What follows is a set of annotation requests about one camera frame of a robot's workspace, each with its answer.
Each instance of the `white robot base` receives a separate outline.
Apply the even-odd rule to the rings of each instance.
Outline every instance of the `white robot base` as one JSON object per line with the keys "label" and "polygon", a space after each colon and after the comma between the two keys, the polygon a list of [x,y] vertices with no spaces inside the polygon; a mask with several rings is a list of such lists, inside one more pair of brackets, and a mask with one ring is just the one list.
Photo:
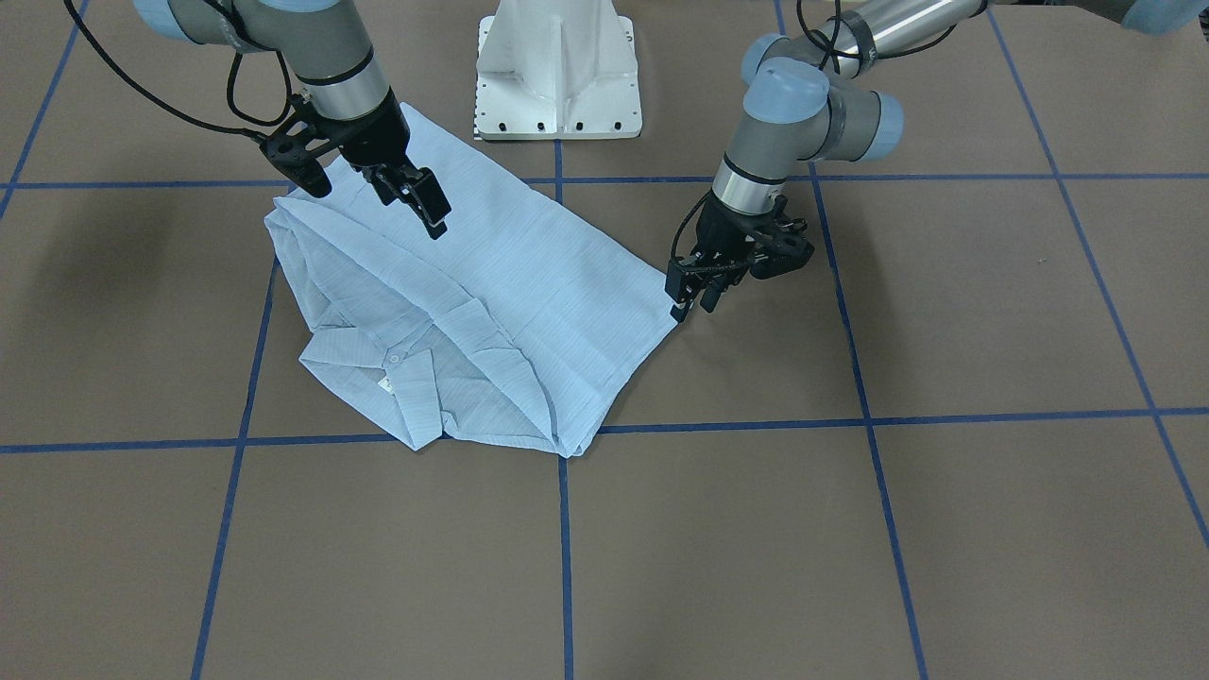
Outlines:
{"label": "white robot base", "polygon": [[478,70],[476,139],[642,132],[634,23],[612,0],[503,0],[479,23]]}

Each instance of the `work surface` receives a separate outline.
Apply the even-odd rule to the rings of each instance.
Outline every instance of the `work surface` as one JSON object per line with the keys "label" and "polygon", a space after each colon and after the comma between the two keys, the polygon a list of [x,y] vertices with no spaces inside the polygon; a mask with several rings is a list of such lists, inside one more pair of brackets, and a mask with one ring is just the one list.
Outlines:
{"label": "work surface", "polygon": [[[399,97],[469,140],[494,2],[358,5]],[[642,137],[475,148],[661,269],[793,5],[617,5]],[[231,120],[226,50],[87,19]],[[878,67],[907,138],[803,166],[814,261],[695,312],[569,463],[377,432],[296,361],[251,144],[141,100],[57,2],[0,2],[0,678],[1209,668],[1197,29],[1001,6]],[[249,59],[248,109],[274,69]]]}

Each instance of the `black cable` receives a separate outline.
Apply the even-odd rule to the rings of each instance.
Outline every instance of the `black cable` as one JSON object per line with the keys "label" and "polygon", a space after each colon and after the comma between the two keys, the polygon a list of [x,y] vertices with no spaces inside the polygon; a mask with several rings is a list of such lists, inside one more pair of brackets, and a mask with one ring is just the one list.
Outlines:
{"label": "black cable", "polygon": [[[985,7],[987,7],[987,1],[983,2],[983,10],[985,10]],[[805,19],[805,16],[802,12],[802,0],[798,0],[798,2],[797,2],[797,11],[798,11],[798,25],[802,27],[802,33],[805,34],[806,40],[809,40],[815,47],[822,50],[822,52],[823,52],[823,59],[818,64],[818,70],[826,70],[827,69],[827,60],[831,59],[832,64],[835,67],[835,73],[838,74],[839,73],[839,58],[840,57],[845,57],[845,58],[849,58],[849,59],[857,59],[857,60],[861,59],[861,54],[854,54],[854,53],[849,53],[849,52],[843,52],[843,51],[835,50],[835,41],[839,40],[839,24],[840,24],[839,16],[843,12],[843,7],[840,6],[840,0],[835,0],[835,17],[832,19],[833,23],[834,23],[834,25],[832,28],[832,35],[831,35],[829,39],[828,39],[827,35],[825,35],[820,30],[817,30],[817,29],[810,29],[810,28],[806,27],[806,19]],[[907,57],[909,54],[918,54],[918,53],[920,53],[920,52],[922,52],[925,50],[931,50],[932,47],[936,47],[937,45],[939,45],[941,41],[943,41],[945,38],[948,38],[949,34],[951,34],[953,29],[955,29],[955,28],[958,28],[958,24],[950,25],[949,28],[947,28],[944,30],[944,33],[942,33],[939,35],[939,38],[937,38],[936,40],[929,42],[927,45],[920,45],[918,47],[910,47],[908,50],[902,50],[899,52],[879,53],[878,54],[878,60],[883,60],[883,59],[897,59],[899,57]]]}
{"label": "black cable", "polygon": [[693,215],[695,215],[696,212],[701,209],[701,206],[705,204],[705,200],[708,197],[710,197],[708,192],[702,195],[701,200],[698,201],[695,206],[693,206],[693,209],[689,211],[687,215],[684,215],[684,219],[681,221],[679,229],[676,230],[676,236],[672,237],[672,254],[670,258],[672,261],[676,261],[676,250],[679,249],[678,246],[679,246],[681,234],[684,234],[684,227],[688,226],[689,220],[692,220]]}
{"label": "black cable", "polygon": [[232,114],[250,122],[251,125],[274,127],[284,122],[290,115],[290,96],[294,94],[294,83],[290,82],[290,70],[285,65],[285,57],[283,57],[280,52],[277,52],[277,64],[282,68],[282,80],[285,82],[285,104],[282,106],[282,113],[271,121],[260,120],[250,114],[245,114],[239,109],[239,105],[235,103],[235,85],[239,79],[239,64],[242,63],[243,54],[236,52],[235,58],[231,59],[231,70],[227,71],[227,108],[231,109]]}
{"label": "black cable", "polygon": [[[831,45],[831,50],[828,50],[828,53],[831,54],[832,64],[835,67],[835,75],[839,75],[839,57],[835,56],[835,42],[839,40],[839,24],[840,24],[839,16],[843,13],[844,8],[840,7],[839,0],[835,0],[835,18],[832,19],[832,36],[831,40],[827,41],[827,45]],[[825,56],[822,67],[826,65],[827,65],[827,57]]]}
{"label": "black cable", "polygon": [[891,52],[889,54],[879,54],[878,58],[879,59],[897,59],[898,57],[907,57],[909,54],[919,54],[924,50],[931,50],[932,47],[936,47],[937,45],[939,45],[941,41],[944,40],[945,38],[948,38],[949,34],[953,33],[953,29],[955,29],[955,28],[958,28],[958,24],[950,25],[948,29],[944,30],[944,33],[941,34],[939,38],[937,38],[936,40],[929,42],[927,45],[920,45],[919,47],[912,47],[910,50],[903,50],[902,52]]}
{"label": "black cable", "polygon": [[88,45],[91,45],[92,48],[97,52],[97,56],[100,57],[100,60],[105,62],[105,65],[109,67],[109,69],[114,71],[117,75],[117,77],[122,79],[122,82],[129,85],[132,88],[134,88],[135,92],[145,97],[149,102],[151,102],[156,106],[160,106],[164,111],[168,111],[169,114],[177,116],[178,119],[190,125],[196,125],[197,127],[208,129],[210,132],[220,132],[222,134],[238,134],[241,137],[247,137],[249,139],[253,139],[258,144],[265,139],[265,134],[256,132],[255,129],[248,129],[244,127],[227,127],[195,119],[193,116],[177,109],[172,104],[168,104],[163,99],[156,97],[155,94],[149,92],[145,87],[135,82],[133,77],[127,75],[127,73],[122,70],[122,68],[118,67],[116,62],[114,62],[114,58],[109,56],[109,52],[106,52],[105,48],[100,46],[100,42],[97,41],[97,38],[93,36],[92,31],[88,30],[88,27],[85,25],[83,18],[80,16],[79,10],[76,10],[75,4],[71,0],[63,0],[63,6],[66,8],[68,15],[71,16],[71,21],[75,22],[76,28],[80,29],[80,35],[83,35],[85,40],[88,41]]}
{"label": "black cable", "polygon": [[693,206],[693,209],[689,211],[687,215],[684,215],[684,219],[681,221],[679,227],[676,230],[676,236],[672,237],[672,253],[671,253],[671,257],[669,258],[669,261],[672,264],[672,266],[675,266],[676,269],[681,270],[684,273],[698,273],[698,275],[701,275],[701,273],[725,273],[728,271],[739,271],[741,269],[751,266],[751,263],[748,263],[748,261],[735,263],[735,264],[731,264],[731,265],[713,265],[713,266],[682,265],[679,258],[676,257],[676,250],[679,249],[679,237],[681,237],[681,235],[684,234],[684,229],[688,226],[688,223],[693,220],[693,215],[695,215],[696,212],[701,209],[701,206],[705,204],[705,201],[708,197],[710,197],[710,192],[706,191],[705,195],[701,196],[701,200],[699,200],[696,202],[696,204]]}
{"label": "black cable", "polygon": [[239,12],[236,11],[235,4],[232,4],[231,8],[227,10],[222,5],[222,2],[219,2],[219,0],[202,0],[202,2],[206,2],[212,10],[218,12],[224,19],[227,21],[229,24],[231,24],[231,28],[235,29],[236,38],[243,40],[244,42],[251,45],[253,47],[256,47],[258,50],[264,50],[265,52],[274,51],[270,50],[268,47],[265,47],[264,45],[256,42],[255,40],[248,36],[248,29],[243,24],[243,17],[241,17]]}

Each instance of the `grid line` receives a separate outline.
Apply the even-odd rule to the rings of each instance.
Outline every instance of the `grid line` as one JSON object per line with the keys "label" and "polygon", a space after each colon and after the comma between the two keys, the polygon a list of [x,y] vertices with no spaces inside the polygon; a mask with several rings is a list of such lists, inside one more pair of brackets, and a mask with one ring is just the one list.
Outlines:
{"label": "grid line", "polygon": [[[554,140],[554,200],[562,203],[562,140]],[[572,561],[571,561],[571,491],[567,479],[567,459],[559,456],[559,544],[562,564],[562,676],[563,680],[575,678],[575,627],[572,603]]]}
{"label": "grid line", "polygon": [[[809,163],[811,174],[815,173],[815,165]],[[864,391],[864,378],[861,374],[861,359],[856,350],[856,336],[852,333],[852,322],[848,313],[848,302],[844,298],[844,284],[840,278],[839,263],[835,259],[835,246],[832,242],[831,226],[827,221],[827,208],[823,204],[823,190],[818,181],[812,181],[815,194],[815,206],[818,209],[818,226],[823,234],[823,244],[827,248],[827,264],[831,265],[832,277],[835,282],[835,301],[839,305],[839,316],[844,322],[844,333],[848,335],[848,350],[852,358],[852,379],[856,381],[856,396],[861,402],[861,426],[869,444],[869,456],[873,462],[873,473],[878,482],[878,495],[881,497],[881,513],[886,523],[886,535],[890,540],[890,552],[895,560],[895,572],[898,576],[898,590],[903,600],[903,612],[907,616],[907,628],[910,634],[912,650],[915,653],[915,669],[920,680],[927,680],[927,659],[924,656],[924,642],[919,634],[919,623],[915,620],[915,605],[910,595],[910,582],[907,578],[907,565],[903,560],[902,547],[898,541],[898,525],[895,521],[893,505],[890,501],[890,486],[886,482],[885,469],[881,466],[881,451],[878,449],[878,434],[874,426],[873,415],[869,411],[869,399]]]}
{"label": "grid line", "polygon": [[1092,252],[1091,241],[1088,241],[1087,232],[1083,230],[1083,223],[1078,218],[1078,211],[1075,209],[1075,202],[1071,200],[1070,191],[1066,189],[1066,181],[1058,171],[1058,161],[1054,159],[1053,151],[1049,148],[1049,142],[1046,139],[1045,131],[1041,129],[1041,121],[1037,119],[1036,109],[1032,108],[1029,93],[1024,88],[1024,80],[1020,77],[1020,73],[1016,68],[1016,62],[1012,59],[1012,52],[1007,46],[1007,40],[1005,40],[1003,33],[1000,30],[999,22],[995,21],[995,13],[991,10],[988,10],[987,16],[990,19],[991,29],[995,31],[995,39],[999,41],[999,46],[1003,52],[1003,58],[1007,59],[1008,70],[1012,71],[1012,80],[1016,81],[1016,88],[1019,91],[1020,98],[1024,100],[1024,108],[1029,113],[1029,120],[1032,121],[1032,127],[1037,133],[1037,139],[1041,142],[1041,149],[1046,154],[1046,160],[1049,161],[1049,168],[1053,171],[1053,179],[1058,183],[1058,190],[1062,192],[1063,201],[1066,203],[1066,212],[1070,214],[1071,223],[1075,226],[1075,232],[1078,236],[1078,242],[1083,247],[1083,254],[1087,258],[1087,264],[1092,269],[1092,275],[1095,277],[1095,284],[1099,287],[1100,295],[1104,298],[1104,304],[1109,310],[1109,316],[1112,317],[1112,324],[1116,327],[1117,336],[1121,339],[1121,346],[1126,351],[1130,368],[1133,368],[1134,378],[1138,380],[1138,387],[1141,390],[1143,398],[1146,400],[1147,410],[1155,421],[1155,428],[1158,431],[1158,437],[1163,442],[1163,448],[1167,451],[1167,457],[1170,461],[1175,477],[1184,491],[1184,497],[1188,503],[1188,509],[1192,512],[1192,518],[1196,521],[1197,529],[1201,531],[1201,540],[1204,542],[1205,547],[1209,548],[1209,526],[1205,526],[1204,515],[1201,512],[1201,506],[1197,503],[1196,495],[1192,492],[1192,485],[1188,483],[1188,478],[1184,473],[1184,466],[1180,463],[1180,456],[1175,453],[1175,446],[1172,444],[1170,437],[1168,437],[1167,427],[1163,425],[1163,417],[1159,415],[1158,407],[1155,403],[1155,397],[1150,391],[1150,386],[1146,384],[1146,376],[1143,374],[1141,364],[1138,362],[1138,356],[1134,353],[1133,345],[1129,342],[1129,335],[1126,333],[1124,323],[1122,323],[1121,316],[1117,313],[1117,306],[1112,301],[1112,295],[1109,293],[1109,286],[1104,281],[1104,276],[1100,272],[1100,265],[1095,261],[1095,254]]}
{"label": "grid line", "polygon": [[210,622],[214,618],[214,603],[218,599],[219,581],[222,576],[222,560],[226,557],[226,541],[231,532],[231,515],[235,512],[236,492],[239,489],[243,455],[248,449],[248,430],[251,426],[251,411],[256,403],[256,387],[260,382],[260,367],[265,357],[265,341],[268,338],[268,322],[273,313],[273,288],[277,282],[277,270],[279,266],[277,258],[273,258],[273,266],[270,267],[268,286],[265,292],[265,306],[260,315],[256,350],[253,353],[251,369],[248,373],[248,397],[244,400],[243,415],[239,417],[239,436],[236,439],[235,456],[231,459],[231,476],[227,479],[226,499],[222,503],[222,520],[219,524],[219,537],[214,546],[214,561],[210,566],[210,580],[206,588],[206,605],[202,607],[202,622],[197,632],[197,649],[193,651],[191,680],[201,680],[202,667],[206,663],[206,650],[210,639]]}
{"label": "grid line", "polygon": [[[833,181],[1051,181],[1053,173],[879,173],[879,174],[820,174],[791,175],[793,183],[833,183]],[[1068,181],[1156,181],[1156,180],[1209,180],[1209,173],[1059,173],[1057,177]],[[555,185],[560,183],[577,185],[609,184],[710,184],[712,177],[704,174],[686,175],[634,175],[634,177],[528,177],[521,181],[533,185]],[[15,181],[0,184],[7,192],[17,191],[80,191],[105,189],[238,189],[238,188],[283,188],[291,189],[285,179],[168,179],[168,180],[111,180],[111,181]]]}
{"label": "grid line", "polygon": [[[80,4],[79,13],[81,18],[88,13],[88,2],[89,0],[83,0]],[[46,111],[51,109],[51,100],[54,99],[54,92],[59,88],[59,81],[63,79],[63,71],[68,67],[68,59],[71,58],[71,51],[75,48],[76,36],[79,35],[80,29],[73,24],[71,33],[68,34],[68,42],[63,46],[63,54],[59,56],[59,63],[54,67],[54,75],[51,76],[51,83],[46,87],[46,96],[42,97],[42,104],[37,108],[37,115],[34,116],[34,123],[29,127],[29,134],[25,136],[25,144],[21,148],[17,166],[12,168],[12,177],[8,178],[4,196],[0,197],[0,219],[4,219],[5,213],[8,211],[8,202],[12,201],[12,195],[17,190],[17,180],[21,179],[22,171],[25,169],[25,162],[29,161],[29,152],[34,149],[34,140],[37,139],[37,132],[42,128]]]}
{"label": "grid line", "polygon": [[[1164,417],[1209,416],[1207,407],[1161,408]],[[1150,409],[1105,409],[1082,411],[1026,411],[991,414],[951,414],[916,416],[881,416],[870,419],[874,427],[899,427],[914,425],[977,425],[989,422],[1034,422],[1054,420],[1112,420],[1150,417]],[[863,417],[816,420],[769,420],[727,422],[664,422],[649,425],[606,425],[597,434],[669,434],[677,432],[729,432],[773,430],[828,430],[864,427]],[[384,432],[359,434],[300,434],[277,437],[248,437],[247,448],[313,446],[319,444],[370,444],[392,443],[397,439]],[[147,439],[127,442],[59,442],[44,444],[0,444],[0,455],[68,454],[87,451],[135,451],[174,449],[225,449],[239,443],[235,438],[214,439]]]}

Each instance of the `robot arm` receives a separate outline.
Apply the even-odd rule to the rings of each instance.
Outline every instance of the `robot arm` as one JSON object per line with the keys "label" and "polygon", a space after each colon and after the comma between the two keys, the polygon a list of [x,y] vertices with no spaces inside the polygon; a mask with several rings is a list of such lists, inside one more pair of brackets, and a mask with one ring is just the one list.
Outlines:
{"label": "robot arm", "polygon": [[276,50],[306,88],[290,98],[293,115],[260,140],[265,157],[312,196],[331,184],[319,156],[339,148],[383,204],[410,206],[428,234],[445,232],[449,201],[428,168],[406,155],[410,132],[351,0],[135,0],[158,33],[241,53]]}
{"label": "robot arm", "polygon": [[[694,208],[696,244],[667,264],[672,316],[684,321],[700,295],[712,312],[748,272],[770,278],[800,269],[814,247],[805,224],[785,217],[786,180],[802,161],[884,157],[903,131],[893,97],[850,79],[879,58],[977,16],[989,0],[872,0],[833,17],[814,35],[765,35],[747,51],[744,115],[710,192]],[[1207,0],[1074,0],[1075,5],[1143,33],[1167,33],[1192,21]],[[834,45],[828,46],[831,36]],[[693,213],[681,226],[687,226]]]}

